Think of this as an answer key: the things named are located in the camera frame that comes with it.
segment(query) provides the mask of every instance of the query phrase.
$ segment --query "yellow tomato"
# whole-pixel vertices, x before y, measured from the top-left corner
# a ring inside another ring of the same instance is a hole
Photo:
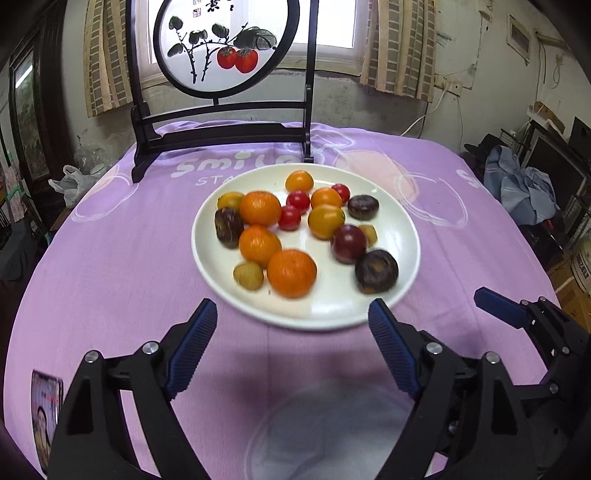
[[[308,193],[314,188],[314,179],[312,175],[304,170],[297,170],[290,173],[285,181],[285,189],[288,192],[294,192],[301,190],[302,192]]]
[[[336,229],[344,223],[344,211],[332,205],[316,207],[308,215],[308,226],[312,234],[320,240],[330,240]]]
[[[320,205],[332,205],[333,207],[340,208],[343,205],[343,200],[340,198],[340,195],[336,190],[324,187],[316,190],[312,194],[310,204],[312,205],[313,209],[319,207]]]
[[[228,192],[224,193],[220,198],[217,199],[217,208],[231,208],[236,211],[240,211],[240,204],[244,194],[240,192]]]

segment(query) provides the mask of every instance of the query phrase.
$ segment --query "painted leaf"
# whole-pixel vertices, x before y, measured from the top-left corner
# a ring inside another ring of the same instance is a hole
[[[269,50],[277,45],[277,38],[268,30],[258,27],[247,28],[241,31],[234,40],[237,48],[254,48],[256,50]]]
[[[220,25],[219,23],[214,23],[212,25],[212,33],[219,38],[227,38],[230,34],[230,30]]]
[[[170,50],[168,51],[168,53],[166,54],[167,57],[172,57],[177,55],[178,53],[182,53],[183,52],[183,45],[180,43],[175,43],[172,47],[170,47]]]
[[[191,45],[198,44],[201,39],[207,39],[207,30],[200,30],[198,32],[192,31],[189,34],[189,43]]]
[[[183,27],[183,21],[177,17],[176,15],[173,15],[172,17],[170,17],[170,21],[168,22],[168,27],[170,30],[175,29],[175,30],[180,30]]]

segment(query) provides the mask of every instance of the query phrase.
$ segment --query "photo of woman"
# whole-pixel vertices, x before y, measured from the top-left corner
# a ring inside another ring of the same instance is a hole
[[[43,470],[43,473],[47,474],[49,455],[51,453],[51,442],[49,441],[49,435],[47,433],[47,415],[45,414],[43,407],[37,409],[37,428],[34,427],[33,431],[41,470]]]
[[[31,377],[33,440],[39,457],[39,466],[44,474],[47,474],[49,467],[51,443],[62,404],[62,385],[59,378],[33,371]]]

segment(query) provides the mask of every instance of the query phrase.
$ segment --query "purple tablecloth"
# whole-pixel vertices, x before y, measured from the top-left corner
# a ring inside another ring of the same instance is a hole
[[[161,132],[196,126],[167,125]],[[552,286],[503,207],[441,145],[314,124],[314,158],[361,174],[407,208],[421,239],[417,280],[397,318],[466,356],[497,351],[514,382],[544,366],[523,331],[478,310],[474,291],[514,300]],[[189,389],[173,401],[214,479],[373,478],[411,403],[395,387],[366,326],[324,333],[281,330],[221,301],[193,261],[191,225],[204,199],[232,176],[300,161],[294,144],[232,145],[166,153],[132,184],[134,149],[86,195],[39,263],[14,324],[6,427],[39,468],[31,427],[31,371],[63,378],[84,353],[126,355],[217,303],[217,331]],[[138,459],[157,473],[131,395],[124,407]]]

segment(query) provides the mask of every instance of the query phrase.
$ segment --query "black wooden frame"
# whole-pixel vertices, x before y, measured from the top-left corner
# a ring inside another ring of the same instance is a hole
[[[201,92],[198,90],[193,90],[187,88],[182,83],[178,82],[177,79],[168,71],[166,63],[164,61],[164,57],[162,55],[162,48],[160,46],[160,29],[162,27],[164,11],[166,7],[170,4],[171,0],[164,0],[160,10],[158,10],[158,15],[156,16],[156,21],[154,23],[154,54],[156,56],[156,60],[158,61],[158,65],[162,70],[162,73],[166,77],[166,79],[171,83],[173,87],[181,92],[194,96],[197,98],[205,98],[213,100],[214,103],[219,101],[220,98],[236,95],[238,93],[243,92],[244,90],[248,90],[250,87],[253,87],[257,83],[259,83],[263,78],[269,75],[281,62],[285,54],[287,54],[288,50],[291,47],[291,44],[296,37],[298,23],[300,22],[300,2],[299,0],[287,0],[287,23],[285,25],[285,31],[283,36],[279,41],[279,45],[273,52],[271,58],[261,67],[261,69],[256,72],[253,76],[248,77],[248,79],[234,87],[231,87],[226,90],[221,90],[218,92]]]
[[[63,196],[47,183],[61,178],[63,166],[72,163],[73,148],[64,108],[61,82],[61,47],[67,0],[54,1],[27,33],[10,58],[9,110],[12,136],[23,179],[46,228],[65,207]],[[31,177],[22,146],[15,103],[15,72],[22,61],[34,52],[33,95],[35,117],[49,173]]]
[[[161,11],[159,12],[159,15],[164,10],[167,3],[168,2],[165,2],[163,4],[163,6],[161,7]],[[232,95],[234,92],[225,92],[224,95],[221,95],[221,93],[224,92],[219,92],[217,94],[217,98],[214,98],[212,96],[213,105],[184,108],[176,111],[161,113],[158,115],[151,115],[150,107],[144,101],[141,84],[139,81],[138,56],[135,39],[136,3],[135,0],[127,0],[125,20],[127,65],[129,70],[129,82],[131,84],[131,93],[134,102],[134,105],[131,109],[131,122],[134,127],[135,138],[137,140],[137,146],[135,149],[134,156],[135,166],[133,167],[131,172],[133,182],[137,183],[141,181],[142,178],[144,178],[144,174],[148,167],[154,162],[154,160],[158,158],[158,156],[162,152],[180,150],[182,148],[205,147],[208,145],[226,145],[261,142],[296,142],[302,145],[303,161],[307,163],[312,163],[314,161],[314,158],[312,156],[310,145],[310,125],[312,120],[314,68],[316,66],[316,32],[318,26],[318,6],[319,0],[311,0],[304,100],[240,102],[226,103],[220,105],[220,97]],[[155,28],[154,37],[156,37],[157,34],[158,30]],[[284,45],[281,46],[281,50],[279,53],[277,53],[279,47],[277,48],[275,53],[277,54],[278,60],[275,59],[276,61],[274,60],[273,64],[271,64],[270,59],[269,62],[261,69],[261,71],[264,71],[264,74],[260,76],[258,76],[258,74],[254,75],[240,86],[248,84],[246,88],[249,88],[255,83],[262,80],[266,75],[271,73],[272,69],[277,64],[279,64],[279,61],[281,61],[282,57],[285,55],[285,53],[291,46],[292,41],[293,38],[291,39],[288,45],[285,45],[284,42]],[[301,110],[303,113],[302,126],[286,127],[285,125],[276,122],[259,122],[236,125],[219,125],[215,127],[199,127],[188,130],[169,132],[164,135],[160,135],[156,133],[154,130],[154,124],[157,122],[169,121],[176,118],[183,118],[191,115],[202,115],[204,113],[231,112],[253,109]]]

